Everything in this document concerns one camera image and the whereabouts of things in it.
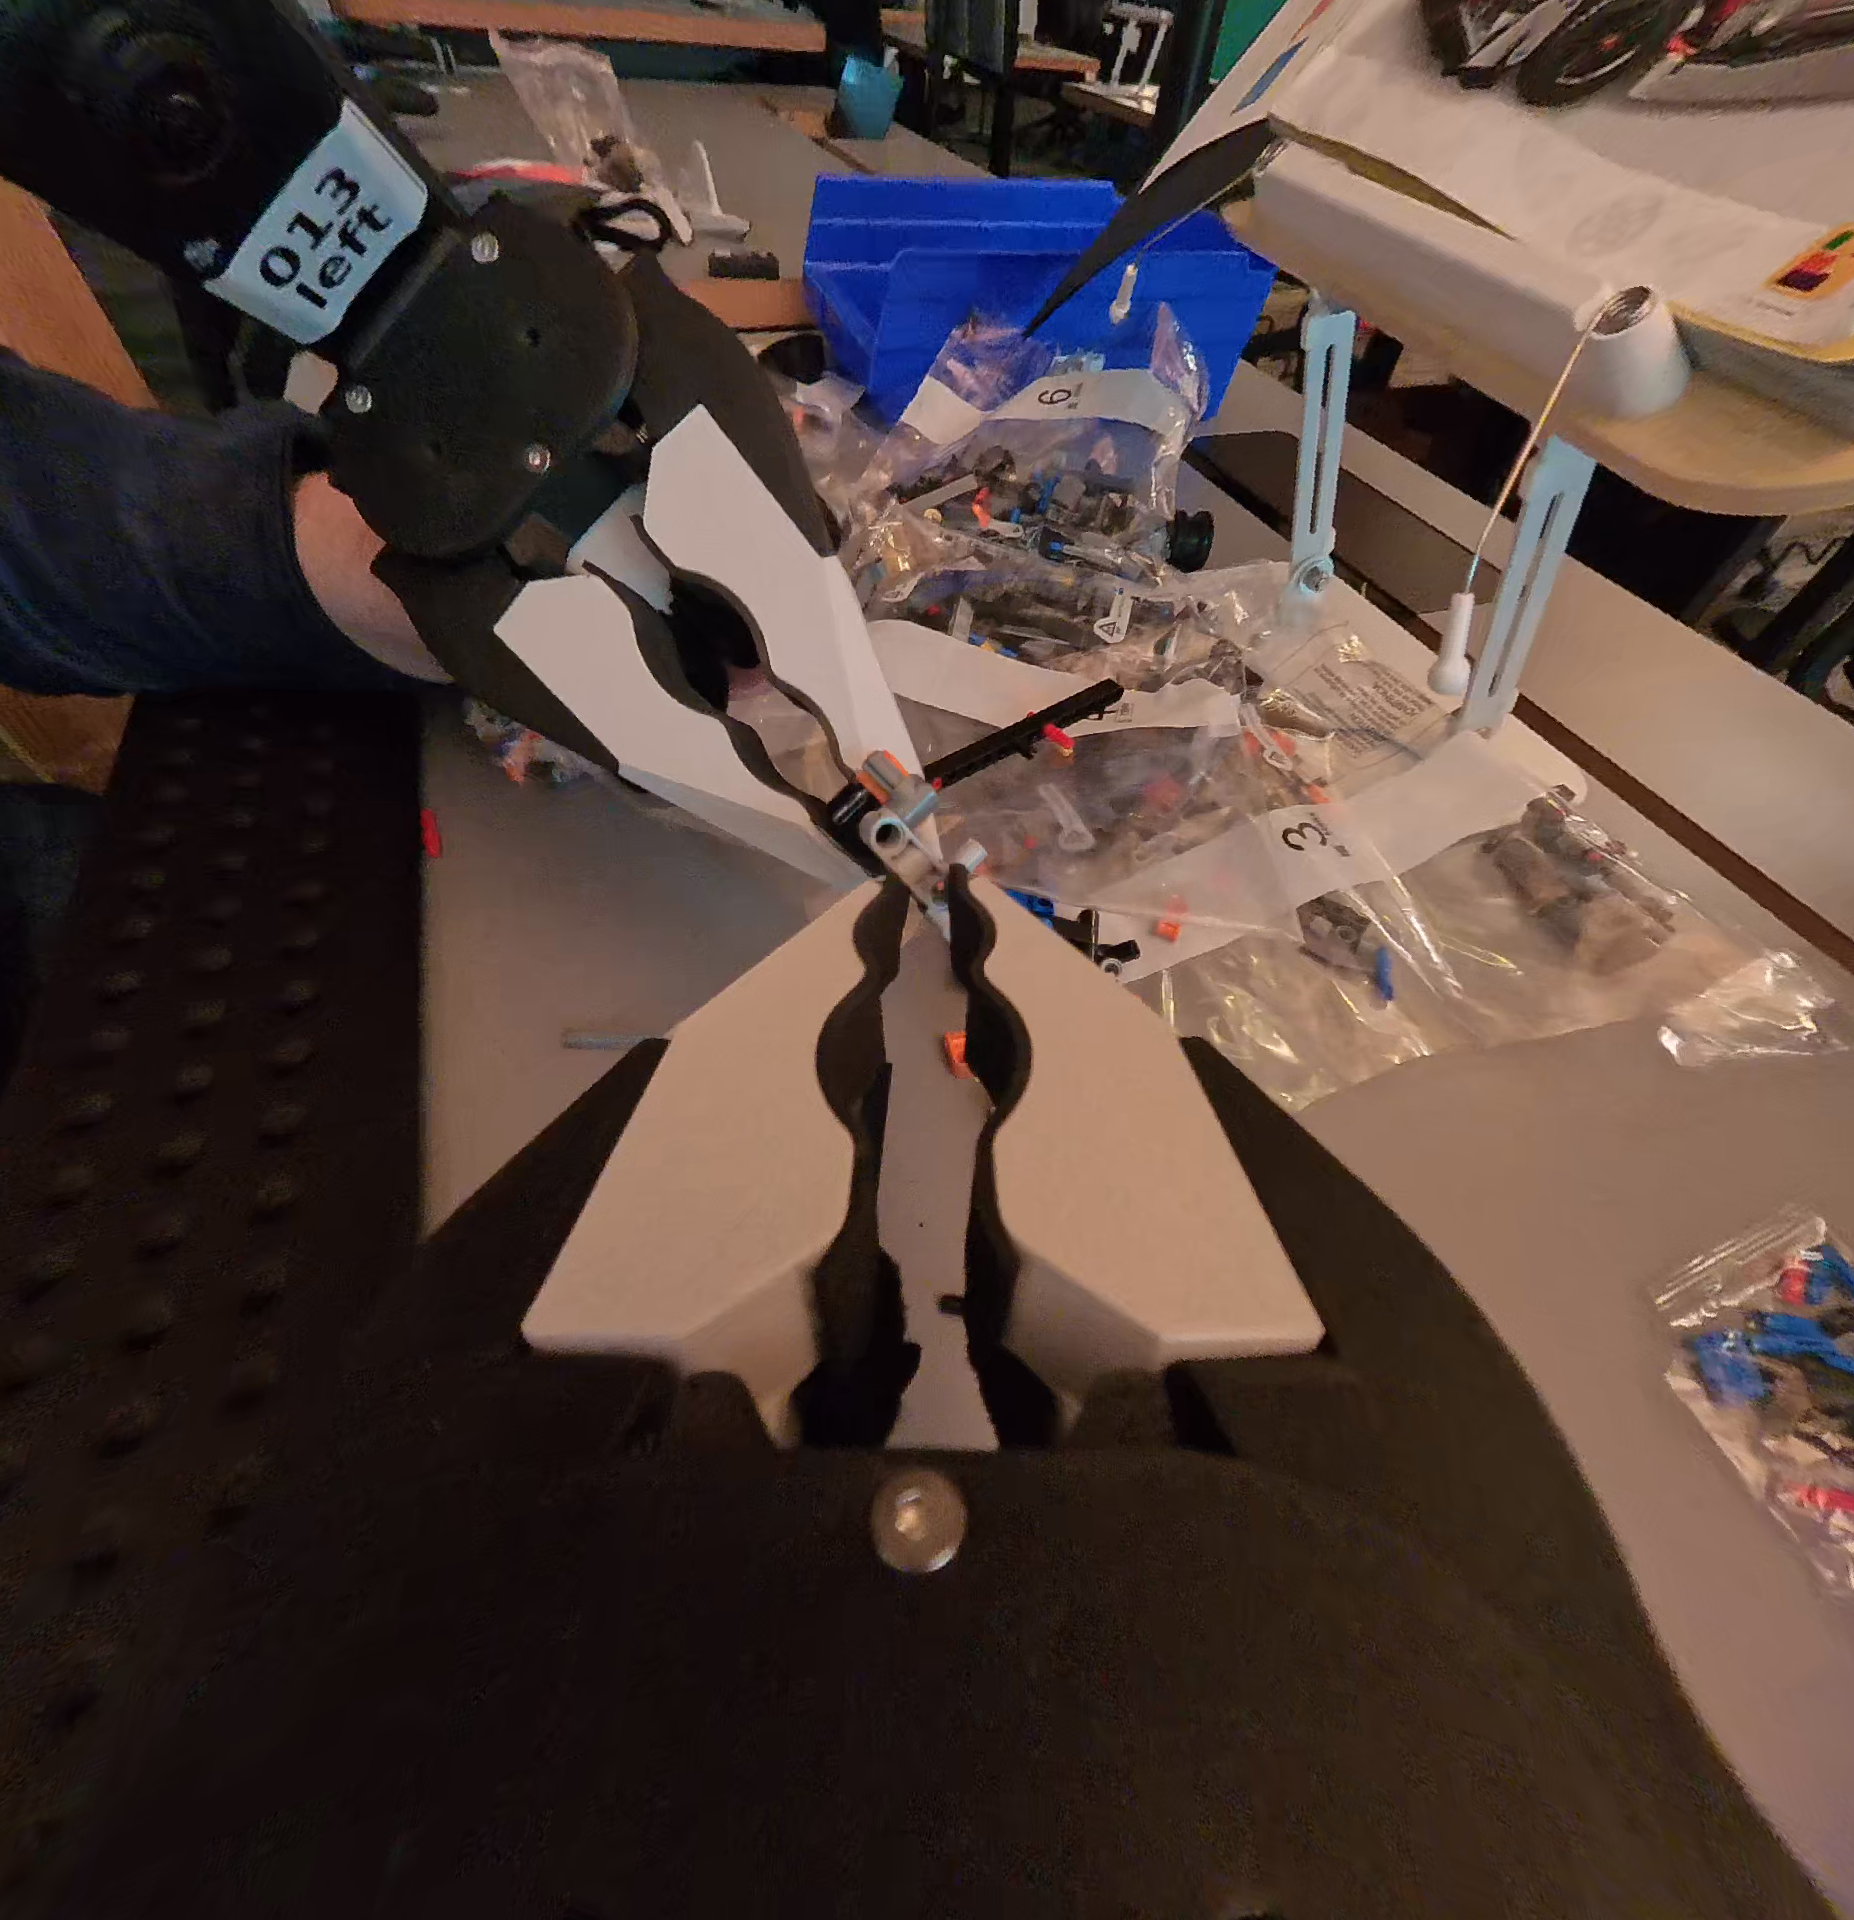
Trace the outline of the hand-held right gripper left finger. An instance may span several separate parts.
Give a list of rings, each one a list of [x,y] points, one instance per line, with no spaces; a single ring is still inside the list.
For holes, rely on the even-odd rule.
[[[897,881],[865,884],[676,1025],[526,1311],[531,1346],[865,1365],[906,1335],[877,1189],[909,918]]]

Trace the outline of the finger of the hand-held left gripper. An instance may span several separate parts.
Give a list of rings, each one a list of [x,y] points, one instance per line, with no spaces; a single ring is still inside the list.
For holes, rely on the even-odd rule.
[[[646,486],[585,529],[573,569],[670,611],[679,640],[692,589],[732,611],[760,672],[817,722],[846,776],[871,754],[925,772],[843,559],[801,529],[712,407],[659,437]]]
[[[495,637],[580,732],[576,754],[829,885],[866,870],[770,766],[747,726],[685,681],[676,634],[640,596],[600,574],[539,580]]]

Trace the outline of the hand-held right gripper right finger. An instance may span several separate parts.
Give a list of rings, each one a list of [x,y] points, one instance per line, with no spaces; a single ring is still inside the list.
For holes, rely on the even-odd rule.
[[[1168,1368],[1316,1352],[1322,1317],[1171,1029],[984,877],[949,881],[949,960],[987,1098],[972,1357]]]

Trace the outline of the black lego rack assembly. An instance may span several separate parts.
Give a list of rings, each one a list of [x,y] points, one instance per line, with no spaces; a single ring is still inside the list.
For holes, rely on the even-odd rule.
[[[1128,689],[1115,681],[1090,684],[1050,707],[1037,707],[927,763],[921,774],[902,768],[893,754],[871,754],[824,803],[824,828],[866,873],[897,881],[916,910],[938,932],[949,932],[949,874],[973,873],[987,853],[979,846],[958,853],[938,853],[931,846],[925,828],[936,824],[945,791],[1012,758],[1035,758],[1041,746],[1071,744],[1079,726],[1112,715],[1124,698]]]

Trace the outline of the person's left forearm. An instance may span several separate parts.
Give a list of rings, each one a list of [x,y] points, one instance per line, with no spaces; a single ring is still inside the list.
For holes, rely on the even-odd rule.
[[[0,348],[0,684],[41,698],[414,684],[318,610],[291,536],[329,474],[285,404],[185,421]]]

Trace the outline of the small clear bag lego pieces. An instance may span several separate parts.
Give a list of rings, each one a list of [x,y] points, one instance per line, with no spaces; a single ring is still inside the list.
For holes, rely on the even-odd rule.
[[[1666,1386],[1854,1612],[1854,1242],[1784,1208],[1654,1290]]]

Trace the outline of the lego set box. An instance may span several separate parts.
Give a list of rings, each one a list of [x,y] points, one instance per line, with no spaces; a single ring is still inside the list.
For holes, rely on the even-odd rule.
[[[1854,359],[1854,2],[1319,2],[1285,12],[1065,270],[1239,201],[1559,374],[1649,286]]]

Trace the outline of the person's left hand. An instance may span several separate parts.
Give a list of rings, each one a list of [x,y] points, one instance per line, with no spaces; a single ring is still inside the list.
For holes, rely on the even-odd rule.
[[[414,681],[444,687],[450,672],[424,645],[408,611],[376,574],[384,541],[329,474],[296,478],[291,536],[300,574],[328,619],[359,652]]]

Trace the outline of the clear plastic bag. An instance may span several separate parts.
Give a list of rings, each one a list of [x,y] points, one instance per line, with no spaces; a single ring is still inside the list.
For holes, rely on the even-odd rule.
[[[659,154],[625,104],[611,61],[581,41],[488,34],[488,48],[555,160],[600,190],[609,205],[646,204],[661,230],[684,237]]]

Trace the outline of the empty clear plastic bags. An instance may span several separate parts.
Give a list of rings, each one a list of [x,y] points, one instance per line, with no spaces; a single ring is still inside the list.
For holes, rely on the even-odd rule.
[[[1452,732],[1468,669],[1407,669],[1289,563],[1178,574],[1205,375],[1046,359],[968,322],[880,437],[798,392],[821,499],[925,758],[1090,684],[1071,744],[947,788],[1005,890],[1098,909],[1120,981],[1301,1108],[1453,1051],[1645,1023],[1680,1066],[1854,1047],[1854,991],[1707,914],[1582,791]]]

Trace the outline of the blue plastic bin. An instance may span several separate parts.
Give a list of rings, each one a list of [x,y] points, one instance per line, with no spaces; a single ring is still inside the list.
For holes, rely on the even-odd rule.
[[[1123,193],[1085,179],[824,179],[803,278],[843,333],[1032,319]]]
[[[1061,274],[1060,253],[899,253],[871,367],[860,374],[873,415],[895,425],[962,325],[979,319],[1008,330],[1010,340],[1020,338]],[[1104,370],[1143,370],[1160,382],[1190,364],[1205,375],[1205,416],[1213,416],[1274,286],[1275,267],[1224,224],[1189,222],[1094,274],[1046,325],[1035,325],[1035,338],[1047,362],[1090,356]]]

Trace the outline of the black studded floor mat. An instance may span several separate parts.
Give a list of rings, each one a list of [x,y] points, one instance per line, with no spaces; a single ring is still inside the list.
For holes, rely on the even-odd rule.
[[[0,1918],[110,1822],[196,1584],[413,1248],[424,714],[123,732],[0,1112]]]

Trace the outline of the white lamp socket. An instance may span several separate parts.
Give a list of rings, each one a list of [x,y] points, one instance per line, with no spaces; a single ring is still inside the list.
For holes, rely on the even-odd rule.
[[[1618,290],[1585,327],[1563,389],[1597,421],[1645,421],[1681,404],[1693,364],[1681,327],[1649,286]]]

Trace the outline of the instruction booklet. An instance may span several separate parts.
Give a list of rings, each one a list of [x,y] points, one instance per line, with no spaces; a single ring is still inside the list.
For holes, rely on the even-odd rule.
[[[1680,322],[1680,333],[1696,370],[1854,442],[1854,359],[1817,359],[1691,319]]]

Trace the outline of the white slotted bracket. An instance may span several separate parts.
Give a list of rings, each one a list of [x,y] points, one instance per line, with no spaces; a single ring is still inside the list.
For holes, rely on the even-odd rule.
[[[1488,637],[1474,658],[1468,693],[1452,732],[1497,732],[1511,720],[1521,677],[1532,661],[1569,541],[1585,504],[1597,462],[1560,437],[1549,437],[1525,478],[1525,504],[1515,548],[1501,569]]]
[[[1289,577],[1279,619],[1301,634],[1322,611],[1337,565],[1337,504],[1352,385],[1355,312],[1322,290],[1308,294],[1301,325],[1304,385],[1297,430],[1297,478],[1289,523]]]

